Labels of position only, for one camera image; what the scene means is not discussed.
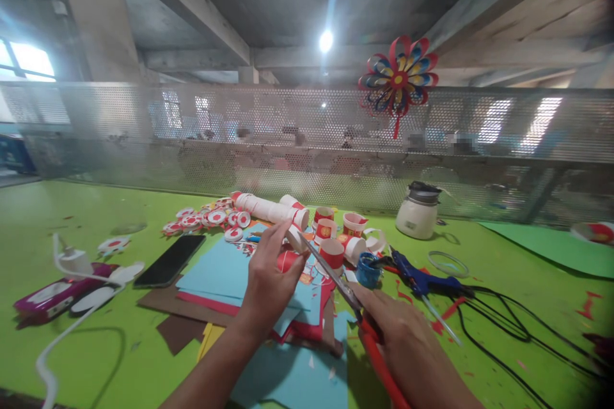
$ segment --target red tassel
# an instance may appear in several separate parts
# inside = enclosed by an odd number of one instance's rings
[[[395,123],[395,133],[392,136],[393,139],[398,139],[398,128],[399,128],[400,122],[401,122],[401,117],[397,116],[397,122]]]

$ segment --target white kettle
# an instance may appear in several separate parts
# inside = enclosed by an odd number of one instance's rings
[[[437,223],[437,205],[441,190],[420,181],[413,181],[397,213],[399,231],[418,240],[428,240]]]

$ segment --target metal mesh railing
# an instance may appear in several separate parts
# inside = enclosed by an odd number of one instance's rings
[[[356,89],[11,82],[45,178],[395,212],[412,180],[441,214],[567,226],[611,219],[614,91],[436,88],[400,121]]]

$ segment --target black phone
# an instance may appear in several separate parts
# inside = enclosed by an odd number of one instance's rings
[[[133,286],[135,288],[165,288],[170,286],[205,239],[205,235],[180,236],[157,261],[134,280]]]

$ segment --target table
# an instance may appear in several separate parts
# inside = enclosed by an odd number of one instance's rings
[[[0,247],[3,249],[0,387],[44,397],[45,389],[36,374],[35,360],[47,344],[74,321],[63,314],[41,327],[15,329],[14,301],[60,278],[52,262],[53,232],[59,231],[69,244],[93,256],[98,244],[109,238],[110,230],[119,223],[118,213],[126,206],[138,212],[142,209],[148,227],[132,235],[125,253],[115,255],[111,262],[129,265],[142,260],[149,264],[173,242],[161,236],[162,226],[179,209],[199,208],[211,201],[211,197],[63,181],[0,189]],[[335,218],[339,224],[341,214],[337,213]],[[586,350],[592,345],[581,337],[581,333],[607,334],[611,330],[608,323],[614,298],[611,281],[567,273],[476,222],[448,220],[447,226],[437,227],[435,238],[418,241],[399,233],[390,215],[370,214],[367,217],[369,226],[383,229],[390,243],[418,268],[425,266],[433,274],[442,275],[428,262],[427,254],[429,251],[448,252],[471,270],[467,284],[483,284],[510,295]],[[201,253],[220,237],[208,238]],[[393,274],[385,273],[382,288],[397,297],[395,279]],[[603,296],[595,299],[594,321],[575,312],[582,309],[586,291]],[[400,292],[410,294],[403,285]],[[144,291],[128,287],[54,349],[48,365],[59,381],[58,403],[76,408],[153,408],[192,369],[198,343],[192,342],[172,357],[155,329],[166,315],[136,306],[137,299],[144,294]],[[431,301],[440,313],[451,304],[440,296],[431,296]],[[427,311],[421,302],[414,303]],[[470,332],[522,375],[553,407],[577,407],[594,391],[595,383],[591,379],[537,345],[524,344],[501,334],[467,307],[463,308],[463,313]],[[525,315],[521,319],[546,343],[587,364],[535,321]],[[459,334],[464,346],[461,348],[449,342],[445,332],[439,340],[485,407],[537,406],[504,370],[469,342],[461,331],[457,314],[448,324]],[[349,406],[352,409],[388,407],[386,394],[374,384],[375,376],[356,336],[356,330],[352,329],[348,340]]]

